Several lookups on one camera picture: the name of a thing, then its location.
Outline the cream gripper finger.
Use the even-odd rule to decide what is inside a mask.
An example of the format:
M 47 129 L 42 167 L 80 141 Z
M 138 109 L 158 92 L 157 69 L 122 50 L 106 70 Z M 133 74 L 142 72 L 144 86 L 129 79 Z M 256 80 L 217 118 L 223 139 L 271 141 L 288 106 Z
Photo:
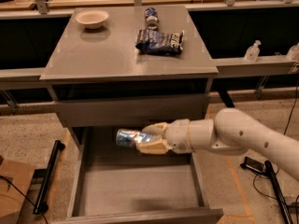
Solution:
M 149 126 L 146 126 L 142 132 L 143 133 L 150 133 L 153 135 L 164 135 L 166 132 L 166 129 L 168 128 L 169 124 L 166 122 L 159 122 L 155 124 L 151 124 Z
M 149 143 L 140 143 L 136 145 L 136 148 L 141 153 L 152 155 L 163 155 L 172 149 L 165 140 L 158 140 Z

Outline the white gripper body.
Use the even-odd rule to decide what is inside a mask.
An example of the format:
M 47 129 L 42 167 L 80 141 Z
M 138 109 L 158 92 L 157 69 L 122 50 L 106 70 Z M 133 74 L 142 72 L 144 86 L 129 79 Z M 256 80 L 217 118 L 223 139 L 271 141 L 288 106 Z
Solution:
M 172 151 L 177 154 L 191 152 L 188 140 L 189 123 L 188 119 L 178 119 L 170 123 L 166 128 L 164 137 Z

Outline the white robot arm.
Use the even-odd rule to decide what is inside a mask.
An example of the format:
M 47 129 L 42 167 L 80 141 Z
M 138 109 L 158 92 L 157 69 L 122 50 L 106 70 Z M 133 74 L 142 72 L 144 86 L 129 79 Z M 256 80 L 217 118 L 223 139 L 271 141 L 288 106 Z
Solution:
M 252 149 L 299 180 L 299 141 L 264 126 L 236 108 L 224 108 L 214 119 L 177 119 L 147 126 L 152 138 L 136 148 L 145 154 L 177 154 L 198 149 L 221 155 L 242 155 Z

